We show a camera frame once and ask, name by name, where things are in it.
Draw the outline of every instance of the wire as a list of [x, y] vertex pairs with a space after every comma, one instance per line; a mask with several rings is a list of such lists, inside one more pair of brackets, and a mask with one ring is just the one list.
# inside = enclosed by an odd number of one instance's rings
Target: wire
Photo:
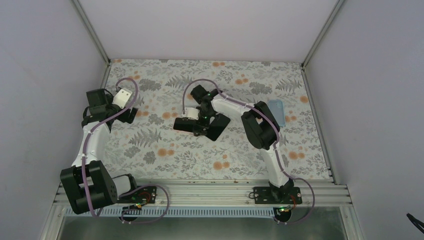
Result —
[[297, 206], [297, 204], [296, 204], [296, 198], [293, 195], [290, 195], [290, 198], [291, 198], [291, 200], [293, 200], [293, 208], [292, 208], [292, 210], [293, 210]]
[[84, 183], [84, 191], [85, 191], [85, 197], [87, 198], [88, 209], [90, 210], [90, 213], [91, 213], [91, 215], [92, 215], [94, 218], [98, 218], [98, 217], [100, 216], [100, 213], [102, 212], [103, 208], [101, 208], [101, 209], [97, 212], [97, 214], [95, 213], [94, 208], [93, 208], [93, 202], [92, 202], [92, 198], [91, 198], [91, 196], [90, 196], [90, 189], [89, 189], [89, 184], [88, 184], [88, 182], [87, 182], [87, 173], [86, 173], [86, 168], [85, 168], [85, 167], [86, 167], [86, 155], [87, 155], [87, 148], [88, 148], [88, 145], [89, 145], [90, 137], [92, 136], [93, 132], [94, 132], [94, 131], [95, 131], [95, 130], [99, 127], [99, 126], [101, 126], [102, 124], [107, 123], [108, 121], [110, 121], [110, 120], [112, 120], [112, 119], [116, 118], [117, 116], [119, 116], [119, 115], [123, 114], [125, 111], [127, 111], [129, 108], [131, 108], [131, 107], [134, 105], [134, 103], [136, 102], [137, 96], [138, 96], [138, 94], [139, 94], [139, 88], [138, 88], [138, 86], [137, 86], [136, 81], [134, 81], [134, 80], [133, 80], [132, 78], [130, 78], [130, 77], [124, 77], [124, 78], [119, 79], [119, 80], [116, 82], [116, 86], [118, 86], [118, 84], [119, 84], [120, 82], [124, 81], [124, 80], [129, 80], [129, 81], [131, 81], [131, 82], [134, 84], [134, 86], [135, 86], [135, 94], [134, 94], [133, 99], [131, 100], [131, 102], [129, 103], [129, 105], [127, 105], [126, 107], [124, 107], [124, 108], [123, 108], [120, 112], [118, 112], [118, 113], [116, 113], [116, 114], [114, 114], [114, 115], [112, 115], [112, 116], [110, 116], [110, 117], [106, 118], [105, 120], [103, 120], [103, 121], [101, 121], [101, 122], [97, 123], [94, 127], [92, 127], [92, 129], [90, 130], [90, 132], [87, 134], [87, 137], [85, 138], [84, 144], [83, 144], [83, 146], [82, 146], [82, 161], [81, 161], [82, 182]]
[[255, 199], [255, 193], [254, 192], [251, 192], [251, 193], [249, 193], [249, 196], [248, 196], [250, 199]]
[[157, 185], [157, 184], [146, 184], [146, 185], [142, 185], [142, 186], [139, 186], [139, 187], [137, 187], [136, 189], [134, 189], [134, 190], [132, 190], [130, 192], [127, 192], [127, 193], [124, 193], [124, 194], [119, 195], [119, 197], [122, 198], [122, 197], [125, 197], [125, 196], [128, 196], [128, 195], [131, 195], [131, 194], [133, 194], [133, 193], [137, 192], [138, 190], [140, 190], [142, 188], [145, 188], [145, 187], [157, 187], [157, 188], [162, 189], [162, 191], [166, 195], [166, 208], [165, 208], [165, 211], [162, 213], [162, 215], [160, 215], [159, 217], [157, 217], [157, 218], [155, 218], [153, 220], [136, 221], [136, 222], [133, 222], [132, 223], [131, 221], [124, 220], [124, 215], [126, 213], [128, 213], [129, 211], [134, 211], [134, 209], [127, 209], [127, 210], [123, 211], [121, 213], [121, 216], [120, 216], [120, 219], [121, 219], [121, 221], [122, 221], [123, 224], [124, 223], [125, 224], [151, 224], [151, 223], [154, 223], [156, 221], [159, 221], [160, 219], [162, 219], [167, 214], [167, 212], [168, 212], [168, 210], [170, 208], [170, 196], [168, 195], [168, 192], [162, 186], [160, 186], [160, 185]]
[[106, 92], [108, 92], [112, 97], [114, 96], [109, 90], [107, 90], [106, 88], [103, 88], [103, 90], [105, 90]]
[[148, 193], [148, 192], [146, 192], [146, 191], [141, 192], [141, 193], [139, 193], [138, 195], [139, 195], [139, 196], [141, 196], [141, 195], [145, 195], [145, 196], [147, 196], [147, 197], [146, 197], [146, 204], [148, 204], [148, 203], [150, 202], [150, 199], [152, 198], [152, 195], [150, 195], [150, 193]]
[[227, 101], [229, 101], [229, 102], [232, 102], [232, 103], [235, 103], [235, 104], [237, 104], [237, 105], [240, 105], [240, 106], [243, 106], [243, 107], [247, 107], [247, 108], [249, 108], [249, 109], [251, 109], [251, 110], [253, 110], [254, 112], [256, 112], [257, 114], [259, 114], [261, 117], [262, 117], [262, 119], [263, 120], [265, 120], [265, 121], [267, 121], [268, 122], [268, 124], [272, 127], [272, 129], [274, 130], [274, 132], [275, 132], [275, 135], [276, 135], [276, 141], [274, 142], [274, 144], [273, 144], [273, 146], [274, 146], [274, 150], [275, 150], [275, 156], [276, 156], [276, 158], [277, 158], [277, 162], [278, 162], [278, 166], [279, 166], [279, 168], [280, 168], [280, 170], [282, 171], [282, 173], [286, 176], [286, 177], [288, 177], [289, 179], [292, 179], [292, 180], [301, 180], [301, 181], [303, 181], [303, 182], [305, 182], [306, 184], [307, 184], [307, 186], [310, 188], [310, 191], [311, 191], [311, 193], [312, 193], [312, 206], [311, 206], [311, 208], [310, 208], [310, 210], [309, 210], [309, 212], [304, 216], [304, 217], [302, 217], [301, 219], [299, 219], [299, 220], [297, 220], [297, 221], [294, 221], [294, 222], [285, 222], [284, 224], [285, 225], [287, 225], [287, 224], [296, 224], [296, 223], [301, 223], [301, 222], [303, 222], [303, 221], [305, 221], [306, 219], [308, 219], [310, 216], [311, 216], [311, 214], [312, 214], [312, 211], [314, 210], [314, 207], [315, 207], [315, 192], [314, 192], [314, 189], [312, 188], [312, 186], [311, 186], [311, 184], [308, 182], [308, 181], [306, 181], [305, 179], [303, 179], [303, 178], [301, 178], [301, 177], [293, 177], [293, 176], [291, 176], [291, 175], [289, 175], [285, 170], [284, 170], [284, 168], [283, 168], [283, 166], [282, 166], [282, 164], [281, 164], [281, 161], [280, 161], [280, 156], [279, 156], [279, 154], [278, 154], [278, 150], [277, 150], [277, 144], [278, 144], [278, 142], [280, 141], [280, 133], [278, 132], [278, 130], [277, 130], [277, 127], [273, 124], [273, 122], [267, 117], [267, 116], [265, 116], [265, 114], [263, 114], [262, 112], [260, 112], [258, 109], [256, 109], [254, 106], [251, 106], [251, 105], [249, 105], [249, 104], [247, 104], [246, 102], [242, 102], [242, 101], [239, 101], [239, 100], [236, 100], [236, 99], [232, 99], [231, 97], [229, 97], [229, 96], [227, 96], [227, 95], [225, 95], [225, 94], [223, 94], [223, 92], [220, 90], [220, 88], [218, 87], [218, 85], [214, 82], [214, 81], [212, 81], [212, 80], [209, 80], [209, 79], [204, 79], [204, 78], [202, 78], [202, 79], [197, 79], [197, 80], [194, 80], [194, 81], [191, 81], [186, 87], [185, 87], [185, 89], [184, 89], [184, 92], [183, 92], [183, 95], [182, 95], [182, 113], [183, 114], [185, 114], [185, 98], [186, 98], [186, 92], [187, 92], [187, 90], [189, 89], [189, 86], [190, 85], [192, 85], [192, 84], [194, 84], [194, 83], [196, 83], [196, 82], [200, 82], [200, 81], [204, 81], [204, 82], [209, 82], [209, 83], [212, 83], [214, 86], [215, 86], [215, 88], [216, 88], [216, 90], [218, 91], [218, 94], [221, 96], [221, 97], [223, 97], [224, 99], [226, 99]]

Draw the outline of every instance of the gray leaf print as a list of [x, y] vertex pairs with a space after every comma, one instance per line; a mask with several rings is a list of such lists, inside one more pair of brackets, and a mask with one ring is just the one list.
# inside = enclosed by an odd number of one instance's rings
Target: gray leaf print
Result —
[[282, 159], [282, 162], [284, 164], [284, 167], [288, 168], [289, 167], [289, 160], [287, 159], [286, 155], [281, 154], [281, 159]]
[[313, 170], [310, 167], [300, 166], [299, 168], [292, 169], [290, 173], [291, 174], [294, 174], [294, 175], [299, 175], [299, 174], [307, 175], [307, 174], [309, 174], [312, 171]]
[[288, 69], [289, 68], [287, 66], [276, 66], [272, 68], [272, 70], [275, 70], [275, 71], [287, 71]]
[[118, 79], [123, 78], [125, 75], [125, 69], [119, 66], [114, 67], [111, 72], [113, 73], [113, 76]]
[[284, 134], [284, 136], [279, 139], [279, 145], [280, 146], [282, 146], [282, 145], [287, 146], [288, 143], [289, 143], [289, 140], [287, 140], [287, 137]]
[[247, 167], [230, 167], [229, 170], [232, 173], [237, 173], [240, 176], [243, 176], [243, 175], [250, 176], [250, 175], [254, 174], [254, 172], [249, 171], [249, 169]]
[[275, 70], [258, 69], [258, 70], [256, 70], [255, 73], [253, 73], [253, 76], [254, 76], [255, 79], [260, 79], [260, 80], [277, 79], [277, 78], [281, 78], [282, 73], [276, 72]]
[[156, 113], [153, 113], [150, 116], [148, 116], [148, 122], [150, 124], [161, 125], [165, 122], [165, 120], [159, 117]]
[[229, 83], [231, 82], [232, 79], [233, 79], [233, 73], [230, 71], [221, 70], [216, 75], [217, 81], [225, 81], [226, 83]]
[[[174, 131], [174, 117], [162, 116], [165, 112], [175, 116], [181, 111], [183, 88], [187, 84], [197, 78], [209, 78], [227, 95], [244, 102], [281, 99], [290, 118], [280, 131], [279, 146], [285, 154], [280, 155], [281, 165], [287, 173], [295, 169], [293, 175], [297, 177], [329, 178], [310, 104], [300, 99], [307, 93], [298, 63], [227, 61], [218, 67], [212, 63], [167, 59], [117, 59], [113, 63], [107, 89], [114, 92], [120, 78], [142, 76], [136, 80], [141, 82], [142, 88], [135, 101], [135, 107], [142, 111], [132, 124], [119, 121], [113, 124], [104, 158], [104, 165], [111, 174], [131, 173], [144, 179], [196, 182], [200, 179], [211, 182], [266, 179], [266, 164], [260, 152], [247, 141], [240, 118], [231, 119], [232, 123], [218, 141], [207, 143], [205, 138]], [[242, 83], [236, 85], [236, 79]], [[127, 81], [120, 87], [133, 91]], [[158, 150], [161, 156], [165, 151], [166, 157], [159, 157]], [[292, 161], [289, 151], [296, 152], [298, 160]]]
[[159, 142], [159, 140], [162, 140], [161, 132], [158, 133], [158, 130], [156, 129], [154, 132], [151, 129], [147, 129], [148, 132], [140, 130], [137, 132], [137, 134], [134, 134], [134, 136], [129, 140], [129, 144], [142, 146], [144, 144], [144, 147], [147, 145], [150, 147], [152, 143]]
[[163, 130], [171, 130], [173, 129], [173, 124], [169, 124], [169, 125], [162, 125], [159, 127], [159, 129], [163, 129]]
[[168, 164], [165, 163], [163, 166], [159, 165], [155, 168], [156, 171], [161, 172], [173, 172], [174, 170], [177, 170], [179, 167], [175, 164]]
[[161, 87], [162, 85], [160, 83], [150, 79], [146, 79], [146, 78], [143, 78], [138, 82], [138, 89], [140, 91], [147, 91], [147, 90], [157, 91], [161, 89]]
[[123, 155], [132, 159], [136, 155], [136, 153], [139, 153], [140, 151], [141, 151], [140, 148], [138, 148], [136, 146], [132, 146], [132, 147], [128, 148], [127, 150], [125, 150]]
[[146, 164], [153, 164], [156, 160], [155, 153], [153, 151], [147, 152], [144, 155], [143, 160], [146, 162]]
[[278, 90], [284, 90], [286, 92], [295, 92], [295, 89], [300, 89], [301, 88], [301, 83], [300, 81], [296, 81], [296, 80], [284, 80], [281, 79], [281, 81], [279, 81], [279, 83], [277, 84], [277, 86], [275, 86], [275, 89]]
[[187, 84], [189, 84], [192, 81], [192, 78], [187, 76], [181, 75], [172, 77], [167, 83], [165, 83], [165, 86], [172, 87], [172, 88], [183, 88]]
[[232, 127], [227, 127], [228, 131], [236, 133], [236, 134], [244, 134], [245, 128], [242, 126], [232, 126]]
[[197, 142], [197, 141], [192, 141], [192, 142], [183, 142], [183, 143], [181, 143], [181, 145], [182, 145], [183, 147], [191, 148], [191, 149], [200, 149], [200, 148], [203, 148], [203, 144], [200, 144], [200, 143], [199, 143], [199, 142]]
[[168, 75], [173, 72], [173, 70], [168, 66], [152, 66], [150, 69], [145, 71], [149, 76], [158, 76], [158, 75]]
[[262, 161], [262, 162], [264, 162], [265, 160], [264, 160], [264, 157], [262, 157], [262, 154], [260, 154], [259, 152], [257, 152], [256, 153], [256, 159], [258, 159], [258, 160], [260, 160], [260, 161]]
[[249, 87], [251, 87], [251, 92], [253, 94], [270, 94], [273, 90], [269, 86], [265, 86], [265, 84], [258, 83], [258, 82], [251, 82], [249, 84]]
[[186, 65], [184, 63], [171, 63], [168, 66], [173, 67], [173, 68], [182, 68], [185, 67]]
[[123, 63], [121, 63], [122, 64], [122, 66], [126, 66], [126, 67], [129, 67], [129, 68], [135, 68], [135, 67], [138, 67], [138, 64], [137, 63], [135, 63], [135, 62], [123, 62]]

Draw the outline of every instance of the robotic arm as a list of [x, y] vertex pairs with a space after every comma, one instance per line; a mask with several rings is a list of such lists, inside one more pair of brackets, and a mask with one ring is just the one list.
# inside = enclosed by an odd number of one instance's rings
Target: robotic arm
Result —
[[270, 193], [274, 202], [281, 203], [290, 197], [294, 182], [280, 170], [277, 154], [280, 156], [280, 146], [273, 144], [277, 141], [273, 127], [254, 110], [264, 114], [280, 131], [273, 114], [267, 104], [259, 101], [256, 104], [246, 103], [242, 106], [228, 101], [218, 94], [218, 90], [206, 91], [201, 85], [196, 86], [190, 93], [200, 106], [185, 108], [185, 115], [176, 118], [173, 129], [191, 132], [195, 136], [206, 136], [216, 141], [231, 118], [241, 118], [247, 139], [250, 144], [259, 149], [269, 174]]
[[[60, 180], [66, 196], [76, 214], [90, 210], [86, 189], [83, 185], [83, 172], [87, 178], [92, 180], [92, 183], [88, 185], [92, 209], [113, 205], [117, 203], [118, 196], [137, 189], [137, 183], [131, 174], [111, 178], [100, 161], [104, 158], [105, 143], [109, 140], [114, 121], [119, 120], [129, 124], [134, 121], [138, 111], [134, 107], [111, 118], [122, 111], [131, 98], [132, 92], [121, 88], [113, 96], [105, 89], [97, 89], [88, 91], [86, 94], [89, 106], [83, 113], [81, 123], [83, 140], [79, 153], [71, 167], [63, 169], [60, 173]], [[254, 191], [256, 191], [255, 188], [259, 188], [258, 191], [265, 196], [265, 199], [262, 198], [262, 203], [287, 203], [290, 202], [292, 194], [296, 195], [296, 191], [299, 193], [300, 190], [298, 187], [294, 187], [293, 180], [280, 170], [277, 160], [277, 156], [280, 156], [280, 147], [278, 144], [274, 146], [278, 139], [274, 128], [277, 131], [280, 131], [280, 128], [264, 102], [236, 104], [219, 95], [217, 89], [208, 92], [201, 85], [196, 86], [191, 91], [191, 95], [200, 106], [186, 108], [183, 118], [175, 119], [173, 126], [175, 130], [191, 132], [195, 136], [206, 136], [212, 141], [216, 141], [231, 121], [227, 116], [241, 118], [247, 139], [250, 144], [259, 149], [269, 173], [269, 187], [265, 187], [266, 189], [263, 189], [264, 187], [253, 188]], [[261, 115], [269, 119], [274, 126], [263, 120]]]
[[72, 163], [72, 166], [63, 169], [60, 173], [60, 181], [66, 192], [66, 196], [76, 214], [89, 211], [88, 201], [83, 184], [82, 171], [87, 178], [91, 177], [92, 184], [88, 186], [91, 202], [94, 209], [113, 205], [117, 202], [118, 196], [132, 191], [137, 187], [136, 181], [131, 174], [111, 178], [103, 163], [100, 161], [105, 156], [105, 143], [109, 140], [112, 124], [117, 119], [123, 123], [131, 124], [134, 121], [137, 108], [126, 110], [117, 118], [113, 118], [99, 125], [90, 136], [86, 151], [86, 162], [82, 166], [84, 142], [94, 126], [107, 118], [120, 112], [129, 101], [132, 92], [121, 88], [113, 96], [105, 89], [88, 91], [87, 99], [89, 106], [83, 113], [81, 123], [83, 139], [79, 148], [79, 153]]

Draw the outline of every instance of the floral tablecloth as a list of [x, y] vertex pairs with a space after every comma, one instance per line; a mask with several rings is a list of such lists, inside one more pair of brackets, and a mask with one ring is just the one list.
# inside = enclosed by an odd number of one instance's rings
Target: floral tablecloth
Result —
[[[138, 83], [135, 107], [139, 111], [133, 124], [113, 124], [103, 160], [112, 176], [268, 179], [264, 160], [247, 141], [240, 119], [231, 119], [215, 142], [173, 130], [174, 119], [182, 112], [184, 87], [203, 78], [216, 81], [229, 96], [245, 102], [282, 100], [286, 126], [280, 131], [280, 147], [287, 172], [309, 180], [329, 178], [298, 63], [115, 59], [106, 88], [114, 90], [117, 80], [124, 77]], [[213, 89], [211, 83], [200, 84], [208, 91]], [[121, 86], [134, 90], [129, 81]], [[187, 106], [197, 105], [190, 94], [185, 97]]]

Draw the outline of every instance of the white panel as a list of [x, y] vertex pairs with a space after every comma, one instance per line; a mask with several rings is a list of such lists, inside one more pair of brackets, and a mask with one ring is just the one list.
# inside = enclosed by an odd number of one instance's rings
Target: white panel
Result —
[[110, 58], [303, 62], [337, 0], [80, 0]]
[[0, 3], [0, 239], [39, 239], [105, 64], [68, 0]]
[[365, 237], [423, 239], [424, 1], [348, 0], [308, 65]]

